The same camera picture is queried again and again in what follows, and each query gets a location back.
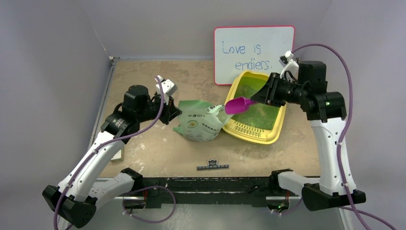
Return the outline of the yellow sifting litter tray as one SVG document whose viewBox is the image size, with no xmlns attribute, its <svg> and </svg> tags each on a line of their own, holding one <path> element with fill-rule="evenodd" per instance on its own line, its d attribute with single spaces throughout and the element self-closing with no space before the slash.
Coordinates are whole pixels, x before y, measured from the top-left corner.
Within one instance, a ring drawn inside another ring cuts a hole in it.
<svg viewBox="0 0 406 230">
<path fill-rule="evenodd" d="M 265 78 L 269 77 L 269 75 L 259 72 L 252 72 L 249 70 L 243 71 L 232 83 L 231 88 L 228 92 L 225 102 L 232 100 L 235 98 L 235 91 L 237 89 L 237 85 L 242 77 L 254 77 L 254 78 Z M 234 119 L 230 119 L 227 124 L 223 127 L 223 130 L 241 140 L 256 143 L 256 144 L 272 144 L 278 138 L 282 130 L 284 118 L 285 118 L 286 106 L 280 107 L 278 116 L 276 118 L 274 127 L 272 130 L 266 129 L 259 129 L 252 126 L 248 126 L 242 124 L 240 122 L 235 121 Z"/>
</svg>

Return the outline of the purple plastic litter scoop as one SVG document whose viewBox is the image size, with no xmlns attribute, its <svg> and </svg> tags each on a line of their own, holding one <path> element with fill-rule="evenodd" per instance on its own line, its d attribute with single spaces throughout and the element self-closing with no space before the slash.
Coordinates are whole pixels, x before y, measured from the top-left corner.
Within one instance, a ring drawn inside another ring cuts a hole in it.
<svg viewBox="0 0 406 230">
<path fill-rule="evenodd" d="M 228 115 L 241 114 L 248 111 L 249 108 L 255 104 L 257 104 L 257 102 L 246 97 L 238 97 L 225 104 L 225 112 Z"/>
</svg>

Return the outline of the green cat litter bag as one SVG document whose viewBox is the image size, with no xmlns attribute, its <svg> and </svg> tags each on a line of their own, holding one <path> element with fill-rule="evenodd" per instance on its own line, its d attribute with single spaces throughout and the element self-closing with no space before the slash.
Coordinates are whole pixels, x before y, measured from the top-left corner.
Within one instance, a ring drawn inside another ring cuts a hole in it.
<svg viewBox="0 0 406 230">
<path fill-rule="evenodd" d="M 173 131 L 192 141 L 215 139 L 233 117 L 226 113 L 224 105 L 213 105 L 201 100 L 179 101 L 178 108 L 182 113 L 177 117 L 179 125 Z"/>
</svg>

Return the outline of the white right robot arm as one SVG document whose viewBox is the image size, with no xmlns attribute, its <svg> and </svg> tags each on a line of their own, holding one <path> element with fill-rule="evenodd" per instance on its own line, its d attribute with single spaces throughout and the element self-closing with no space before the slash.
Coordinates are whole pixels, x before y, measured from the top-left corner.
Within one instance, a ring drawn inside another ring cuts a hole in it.
<svg viewBox="0 0 406 230">
<path fill-rule="evenodd" d="M 273 72 L 251 97 L 276 107 L 298 104 L 306 113 L 316 139 L 320 177 L 304 177 L 291 169 L 275 170 L 269 189 L 275 195 L 286 190 L 299 195 L 310 211 L 366 202 L 366 194 L 357 189 L 349 166 L 345 130 L 350 118 L 345 100 L 341 93 L 327 90 L 326 72 L 325 63 L 304 61 L 298 66 L 297 80 Z"/>
</svg>

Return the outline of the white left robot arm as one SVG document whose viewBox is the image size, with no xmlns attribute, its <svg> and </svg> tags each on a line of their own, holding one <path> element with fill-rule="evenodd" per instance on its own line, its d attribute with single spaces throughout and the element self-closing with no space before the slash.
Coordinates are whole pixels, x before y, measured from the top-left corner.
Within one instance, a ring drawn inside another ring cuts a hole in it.
<svg viewBox="0 0 406 230">
<path fill-rule="evenodd" d="M 111 158 L 131 137 L 142 133 L 141 123 L 168 124 L 181 114 L 172 97 L 176 90 L 177 86 L 169 81 L 158 83 L 154 96 L 150 96 L 143 85 L 129 87 L 123 101 L 107 116 L 94 143 L 72 172 L 58 185 L 48 185 L 43 190 L 42 195 L 54 212 L 55 229 L 58 218 L 66 220 L 70 227 L 82 228 L 108 201 L 121 194 L 137 196 L 148 190 L 143 176 L 130 168 L 100 185 L 95 183 Z"/>
</svg>

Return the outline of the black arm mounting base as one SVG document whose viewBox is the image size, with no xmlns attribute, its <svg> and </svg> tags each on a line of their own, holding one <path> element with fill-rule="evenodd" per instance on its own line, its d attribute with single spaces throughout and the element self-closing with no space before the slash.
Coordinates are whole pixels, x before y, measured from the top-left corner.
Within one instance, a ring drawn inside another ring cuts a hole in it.
<svg viewBox="0 0 406 230">
<path fill-rule="evenodd" d="M 125 196 L 142 197 L 146 208 L 163 204 L 250 205 L 282 208 L 295 193 L 278 188 L 273 177 L 143 177 L 125 168 L 135 179 Z"/>
</svg>

